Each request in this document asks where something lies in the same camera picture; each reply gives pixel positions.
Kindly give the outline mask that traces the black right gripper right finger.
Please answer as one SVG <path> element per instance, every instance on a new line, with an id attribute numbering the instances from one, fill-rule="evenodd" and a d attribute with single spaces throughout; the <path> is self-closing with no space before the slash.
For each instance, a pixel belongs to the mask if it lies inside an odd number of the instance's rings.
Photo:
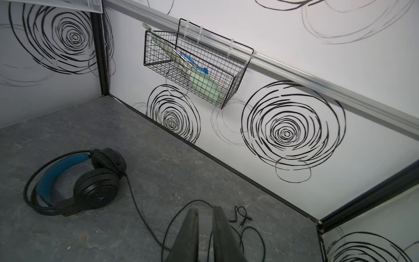
<path id="1" fill-rule="evenodd" d="M 234 231 L 220 206 L 213 207 L 213 251 L 215 262 L 246 262 Z"/>

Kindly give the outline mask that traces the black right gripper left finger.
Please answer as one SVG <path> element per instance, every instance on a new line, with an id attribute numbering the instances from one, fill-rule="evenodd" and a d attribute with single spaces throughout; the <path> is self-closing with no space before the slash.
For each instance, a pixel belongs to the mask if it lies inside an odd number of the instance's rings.
<path id="1" fill-rule="evenodd" d="M 199 212 L 189 209 L 166 262 L 197 262 L 199 250 Z"/>

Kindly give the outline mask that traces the black blue gaming headset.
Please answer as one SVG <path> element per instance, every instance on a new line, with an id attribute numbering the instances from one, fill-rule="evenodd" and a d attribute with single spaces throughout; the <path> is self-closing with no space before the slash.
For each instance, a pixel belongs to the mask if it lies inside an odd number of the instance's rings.
<path id="1" fill-rule="evenodd" d="M 90 160 L 93 169 L 79 177 L 73 196 L 53 203 L 51 190 L 56 180 L 69 168 Z M 79 150 L 56 157 L 35 171 L 24 186 L 26 205 L 44 216 L 64 217 L 110 204 L 118 195 L 120 180 L 126 176 L 123 156 L 112 148 Z"/>

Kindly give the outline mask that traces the green items in basket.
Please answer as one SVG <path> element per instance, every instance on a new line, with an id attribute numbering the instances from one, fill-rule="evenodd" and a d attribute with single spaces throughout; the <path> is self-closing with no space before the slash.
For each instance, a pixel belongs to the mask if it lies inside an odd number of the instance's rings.
<path id="1" fill-rule="evenodd" d="M 187 59 L 179 51 L 171 47 L 165 39 L 157 36 L 155 31 L 148 24 L 143 23 L 143 27 L 152 32 L 152 40 L 171 60 L 177 63 L 183 73 L 189 76 L 192 86 L 198 93 L 211 102 L 216 103 L 219 101 L 221 89 L 208 74 L 205 74 L 205 72 L 195 66 L 191 60 Z"/>

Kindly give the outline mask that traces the black corner frame post right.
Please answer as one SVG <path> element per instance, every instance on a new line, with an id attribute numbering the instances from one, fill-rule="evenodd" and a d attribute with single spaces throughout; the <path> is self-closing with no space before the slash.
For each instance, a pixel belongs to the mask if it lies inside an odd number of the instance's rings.
<path id="1" fill-rule="evenodd" d="M 318 229 L 322 234 L 327 233 L 418 184 L 419 162 L 416 161 L 323 218 Z"/>

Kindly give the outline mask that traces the black corner frame post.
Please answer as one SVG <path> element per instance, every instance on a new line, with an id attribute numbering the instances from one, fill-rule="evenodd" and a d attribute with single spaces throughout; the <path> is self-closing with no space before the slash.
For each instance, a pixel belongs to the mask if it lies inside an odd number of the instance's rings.
<path id="1" fill-rule="evenodd" d="M 322 234 L 327 233 L 418 184 L 419 162 L 416 161 L 323 218 L 318 229 Z"/>
<path id="2" fill-rule="evenodd" d="M 108 96 L 110 94 L 108 79 L 108 60 L 106 57 L 106 44 L 104 38 L 102 14 L 90 13 L 90 20 L 92 26 L 101 96 Z"/>

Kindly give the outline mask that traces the aluminium wall rail back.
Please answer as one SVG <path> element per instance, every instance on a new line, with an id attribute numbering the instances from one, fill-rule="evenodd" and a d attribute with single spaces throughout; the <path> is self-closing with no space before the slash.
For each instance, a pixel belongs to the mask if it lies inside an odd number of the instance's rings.
<path id="1" fill-rule="evenodd" d="M 151 22 L 158 28 L 176 30 L 179 21 L 169 15 L 154 10 L 135 1 L 104 1 L 106 7 L 112 8 L 125 15 L 143 22 Z M 276 61 L 261 53 L 256 53 L 251 63 L 288 80 L 292 80 L 313 91 L 322 93 L 330 98 L 338 100 L 359 112 L 372 117 L 374 121 L 389 127 L 399 133 L 419 138 L 419 119 L 377 102 L 365 96 L 349 91 L 343 87 L 307 74 L 287 64 Z"/>

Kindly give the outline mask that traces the black corner frame post left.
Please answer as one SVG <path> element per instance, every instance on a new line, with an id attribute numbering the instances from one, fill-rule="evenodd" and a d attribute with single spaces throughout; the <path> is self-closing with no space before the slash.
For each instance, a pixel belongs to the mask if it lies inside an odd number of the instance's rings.
<path id="1" fill-rule="evenodd" d="M 102 14 L 90 13 L 90 20 L 92 26 L 101 96 L 108 96 L 110 94 L 108 79 L 108 60 L 106 57 L 106 44 L 104 38 Z"/>

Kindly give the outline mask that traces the clear plastic wall shelf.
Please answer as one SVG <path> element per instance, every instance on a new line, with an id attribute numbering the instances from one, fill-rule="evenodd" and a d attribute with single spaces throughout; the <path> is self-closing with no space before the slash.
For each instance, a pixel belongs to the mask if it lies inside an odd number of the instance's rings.
<path id="1" fill-rule="evenodd" d="M 103 2 L 101 0 L 9 0 L 10 2 L 20 2 L 28 4 L 45 5 L 49 7 L 59 7 L 80 10 L 91 13 L 103 13 Z"/>

